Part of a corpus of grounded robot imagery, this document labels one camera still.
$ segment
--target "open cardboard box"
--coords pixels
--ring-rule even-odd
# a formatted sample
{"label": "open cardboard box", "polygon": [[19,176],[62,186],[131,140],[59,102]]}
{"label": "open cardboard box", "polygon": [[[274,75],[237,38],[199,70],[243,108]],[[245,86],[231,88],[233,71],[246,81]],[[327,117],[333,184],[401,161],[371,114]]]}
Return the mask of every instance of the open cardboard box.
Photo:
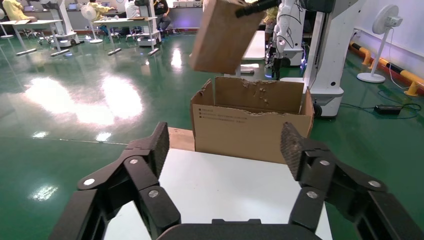
{"label": "open cardboard box", "polygon": [[215,78],[190,103],[197,152],[285,164],[280,152],[285,122],[303,137],[311,133],[314,108],[304,83]]}

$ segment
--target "power adapter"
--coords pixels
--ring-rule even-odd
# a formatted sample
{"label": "power adapter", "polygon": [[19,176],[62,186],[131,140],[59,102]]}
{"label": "power adapter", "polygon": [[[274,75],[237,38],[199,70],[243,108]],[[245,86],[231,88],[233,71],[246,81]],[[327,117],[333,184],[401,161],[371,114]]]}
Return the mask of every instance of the power adapter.
{"label": "power adapter", "polygon": [[399,115],[402,110],[402,106],[394,105],[375,105],[374,111],[380,115]]}

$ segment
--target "torn cardboard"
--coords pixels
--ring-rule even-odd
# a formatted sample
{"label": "torn cardboard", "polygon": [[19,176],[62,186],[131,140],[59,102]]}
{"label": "torn cardboard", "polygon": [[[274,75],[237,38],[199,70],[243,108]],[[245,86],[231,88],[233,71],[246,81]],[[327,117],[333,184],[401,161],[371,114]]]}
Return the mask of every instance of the torn cardboard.
{"label": "torn cardboard", "polygon": [[195,71],[234,74],[240,65],[264,12],[236,17],[243,0],[210,0],[189,59]]}
{"label": "torn cardboard", "polygon": [[256,81],[216,77],[191,99],[197,152],[285,164],[281,131],[290,122],[308,137],[314,119],[309,90],[302,82]]}

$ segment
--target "white tabletop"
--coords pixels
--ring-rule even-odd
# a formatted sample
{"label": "white tabletop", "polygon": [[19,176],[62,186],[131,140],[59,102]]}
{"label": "white tabletop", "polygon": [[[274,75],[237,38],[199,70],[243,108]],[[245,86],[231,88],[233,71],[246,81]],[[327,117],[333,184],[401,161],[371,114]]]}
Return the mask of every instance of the white tabletop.
{"label": "white tabletop", "polygon": [[35,22],[29,22],[29,23],[19,23],[19,21],[3,21],[0,22],[0,25],[42,25],[42,24],[53,24],[57,22],[62,22],[62,20],[38,20]]}
{"label": "white tabletop", "polygon": [[0,22],[1,25],[12,25],[16,29],[49,29],[50,24],[54,24],[57,22],[62,22],[62,20],[38,20],[35,22],[28,22],[25,23],[25,21],[4,21]]}
{"label": "white tabletop", "polygon": [[250,41],[249,47],[242,60],[263,60],[265,59],[265,32],[256,31],[252,40]]}
{"label": "white tabletop", "polygon": [[[159,182],[182,223],[261,219],[286,224],[301,189],[284,164],[179,149],[169,150]],[[332,239],[325,206],[316,234]],[[132,202],[110,222],[104,239],[150,240]]]}
{"label": "white tabletop", "polygon": [[144,26],[147,25],[149,21],[158,18],[157,16],[148,17],[147,20],[130,20],[129,18],[112,18],[109,20],[99,20],[95,21],[95,24],[108,25],[110,27],[132,27],[132,26]]}

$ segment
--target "standing fan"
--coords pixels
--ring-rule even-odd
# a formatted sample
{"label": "standing fan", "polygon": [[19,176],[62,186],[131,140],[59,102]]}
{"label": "standing fan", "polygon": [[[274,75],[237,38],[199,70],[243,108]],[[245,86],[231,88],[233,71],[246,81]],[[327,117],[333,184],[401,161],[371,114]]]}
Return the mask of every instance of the standing fan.
{"label": "standing fan", "polygon": [[93,35],[94,35],[94,39],[89,41],[89,43],[99,44],[99,43],[103,42],[102,39],[97,38],[96,33],[94,32],[94,27],[93,27],[93,23],[92,23],[92,20],[96,18],[96,11],[94,10],[94,8],[92,6],[89,6],[89,5],[84,5],[81,8],[81,14],[90,23],[90,28],[91,28],[91,31],[93,32]]}
{"label": "standing fan", "polygon": [[379,63],[379,59],[383,52],[383,48],[386,43],[387,36],[389,35],[390,29],[398,27],[402,23],[403,18],[398,16],[398,14],[399,7],[391,4],[385,6],[375,18],[374,24],[372,24],[372,32],[379,35],[384,34],[384,37],[381,40],[381,45],[380,49],[378,50],[377,56],[375,56],[374,58],[374,65],[372,66],[371,73],[359,73],[357,75],[357,78],[359,80],[368,83],[382,83],[386,80],[384,76],[374,74],[374,72],[376,71],[377,65]]}
{"label": "standing fan", "polygon": [[[3,11],[3,9],[0,8],[0,20],[2,20],[4,18],[5,18],[5,12]],[[14,37],[13,35],[8,35],[6,33],[6,30],[3,27],[3,25],[0,25],[0,26],[1,26],[1,29],[3,29],[3,33],[4,33],[4,35],[3,36],[0,36],[0,38],[2,38],[2,39],[10,39],[10,38],[13,38]]]}

